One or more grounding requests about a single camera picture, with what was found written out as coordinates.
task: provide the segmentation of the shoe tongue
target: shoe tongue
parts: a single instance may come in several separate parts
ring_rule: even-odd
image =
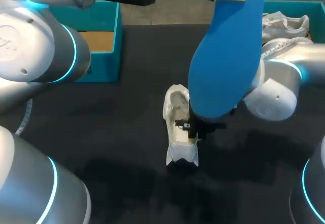
[[[267,18],[270,21],[273,21],[276,19],[286,19],[286,16],[284,16],[281,12],[275,12],[270,15],[267,15],[265,18]]]

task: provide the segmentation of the cardboard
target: cardboard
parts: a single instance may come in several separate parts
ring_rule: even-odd
[[[114,32],[86,31],[79,32],[87,41],[91,52],[111,52],[114,43]]]

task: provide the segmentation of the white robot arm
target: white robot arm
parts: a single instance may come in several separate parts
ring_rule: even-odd
[[[52,84],[85,74],[90,51],[47,5],[90,7],[95,0],[0,0],[0,114]]]

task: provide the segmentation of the shoe insole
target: shoe insole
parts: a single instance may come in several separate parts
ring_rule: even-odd
[[[188,119],[188,111],[187,113],[184,112],[181,108],[175,109],[175,120],[182,120]],[[174,130],[173,130],[173,138],[174,142],[182,142],[182,143],[189,143],[188,132],[184,131],[182,127],[178,127],[175,125],[175,121],[173,121]]]
[[[171,94],[171,103],[173,105],[171,115],[171,129],[173,142],[188,143],[188,133],[181,127],[175,125],[175,120],[182,120],[189,118],[189,105],[184,95],[181,92],[174,92]]]
[[[217,0],[207,34],[189,70],[194,113],[218,118],[233,109],[250,88],[261,58],[264,0]]]

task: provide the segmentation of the black surface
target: black surface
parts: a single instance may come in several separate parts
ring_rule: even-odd
[[[206,30],[126,26],[119,83],[58,85],[35,98],[22,137],[86,183],[91,224],[290,223],[290,188],[325,134],[321,90],[303,89],[297,113],[280,123],[239,106],[227,130],[199,143],[197,169],[165,166],[165,92],[187,85]],[[23,111],[0,124],[15,131]]]

